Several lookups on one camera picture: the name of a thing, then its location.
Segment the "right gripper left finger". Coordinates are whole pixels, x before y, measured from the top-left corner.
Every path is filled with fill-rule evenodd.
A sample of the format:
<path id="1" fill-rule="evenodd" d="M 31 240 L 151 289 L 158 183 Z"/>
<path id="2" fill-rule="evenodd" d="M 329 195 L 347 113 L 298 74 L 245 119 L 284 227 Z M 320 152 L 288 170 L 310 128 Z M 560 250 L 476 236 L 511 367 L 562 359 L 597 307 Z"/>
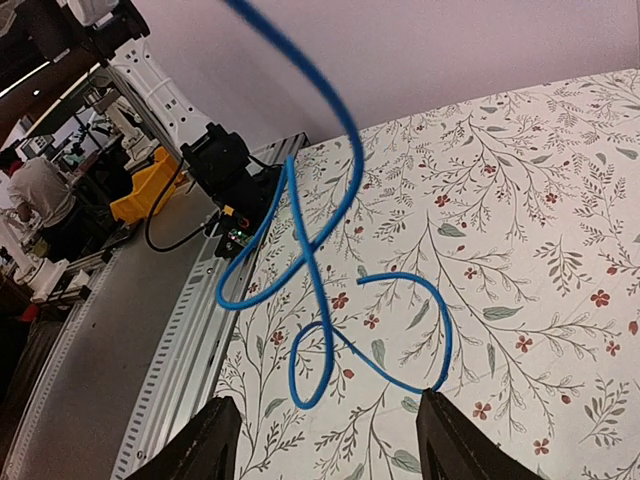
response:
<path id="1" fill-rule="evenodd" d="M 214 397 L 134 480 L 233 480 L 241 416 L 231 397 Z"/>

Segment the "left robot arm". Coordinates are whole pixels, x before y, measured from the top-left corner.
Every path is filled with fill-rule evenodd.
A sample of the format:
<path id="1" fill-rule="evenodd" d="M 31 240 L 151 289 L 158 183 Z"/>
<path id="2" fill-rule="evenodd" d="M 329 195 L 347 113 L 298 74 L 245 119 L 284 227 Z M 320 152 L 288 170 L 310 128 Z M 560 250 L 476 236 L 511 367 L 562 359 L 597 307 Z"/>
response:
<path id="1" fill-rule="evenodd" d="M 151 55 L 149 27 L 130 1 L 63 1 L 79 34 L 136 92 L 200 187 L 238 210 L 258 192 L 244 140 L 202 113 Z"/>

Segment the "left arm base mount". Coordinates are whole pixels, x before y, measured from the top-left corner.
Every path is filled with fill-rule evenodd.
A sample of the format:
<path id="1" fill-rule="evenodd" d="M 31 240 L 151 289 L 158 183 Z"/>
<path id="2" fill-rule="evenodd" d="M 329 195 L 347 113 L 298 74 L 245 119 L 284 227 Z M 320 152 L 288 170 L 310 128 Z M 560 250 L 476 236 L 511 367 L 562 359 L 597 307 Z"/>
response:
<path id="1" fill-rule="evenodd" d="M 219 212 L 213 216 L 215 225 L 205 232 L 219 238 L 216 257 L 232 260 L 248 245 L 271 207 L 281 173 L 281 165 L 255 174 L 242 168 L 214 194 Z"/>

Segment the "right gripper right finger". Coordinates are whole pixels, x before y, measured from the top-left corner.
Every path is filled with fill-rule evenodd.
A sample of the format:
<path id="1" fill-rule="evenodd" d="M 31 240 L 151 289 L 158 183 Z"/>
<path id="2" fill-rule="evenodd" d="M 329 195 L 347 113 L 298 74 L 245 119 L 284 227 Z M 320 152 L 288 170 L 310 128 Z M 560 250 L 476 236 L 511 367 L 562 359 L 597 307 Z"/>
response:
<path id="1" fill-rule="evenodd" d="M 424 480 L 539 479 L 504 453 L 439 392 L 422 392 L 416 427 Z"/>

